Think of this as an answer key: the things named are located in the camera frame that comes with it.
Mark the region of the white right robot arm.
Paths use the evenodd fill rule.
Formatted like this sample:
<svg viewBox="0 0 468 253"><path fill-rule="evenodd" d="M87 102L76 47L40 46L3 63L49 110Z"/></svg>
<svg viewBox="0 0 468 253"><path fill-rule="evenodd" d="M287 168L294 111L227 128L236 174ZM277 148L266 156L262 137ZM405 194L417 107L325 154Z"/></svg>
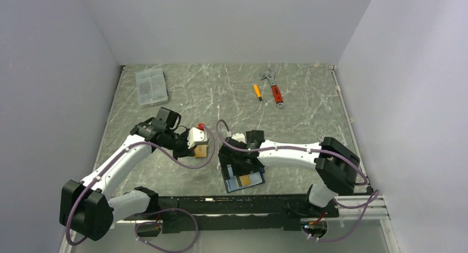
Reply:
<svg viewBox="0 0 468 253"><path fill-rule="evenodd" d="M360 159L333 137L320 143L287 144L267 140L262 130L236 133L224 139L218 151L226 191L232 193L265 183L265 169L273 166L304 168L318 173L304 202L307 215L317 217L338 195L351 195L362 172Z"/></svg>

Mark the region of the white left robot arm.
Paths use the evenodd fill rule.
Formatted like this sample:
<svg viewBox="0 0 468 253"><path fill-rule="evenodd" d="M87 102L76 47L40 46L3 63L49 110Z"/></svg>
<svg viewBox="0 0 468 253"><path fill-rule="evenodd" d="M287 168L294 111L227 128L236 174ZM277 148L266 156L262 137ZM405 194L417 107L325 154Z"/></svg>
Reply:
<svg viewBox="0 0 468 253"><path fill-rule="evenodd" d="M155 150L171 150L170 158L194 156L194 149L208 141L207 133L197 127L178 134L181 115L160 108L155 117L136 124L122 146L101 166L80 181L69 180L62 188L59 222L68 231L97 241L114 224L139 214L153 219L160 210L159 195L145 187L112 197L117 186Z"/></svg>

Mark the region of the blue leather card holder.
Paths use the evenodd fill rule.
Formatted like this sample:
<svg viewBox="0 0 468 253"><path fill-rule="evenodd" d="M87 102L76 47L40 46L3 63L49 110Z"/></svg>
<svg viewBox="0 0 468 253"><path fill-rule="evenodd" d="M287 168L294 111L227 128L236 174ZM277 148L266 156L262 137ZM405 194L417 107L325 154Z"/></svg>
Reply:
<svg viewBox="0 0 468 253"><path fill-rule="evenodd" d="M231 165L227 166L227 176L223 176L225 189L227 193L232 193L242 189L265 183L265 170L263 168L258 172L252 172L243 176L235 176Z"/></svg>

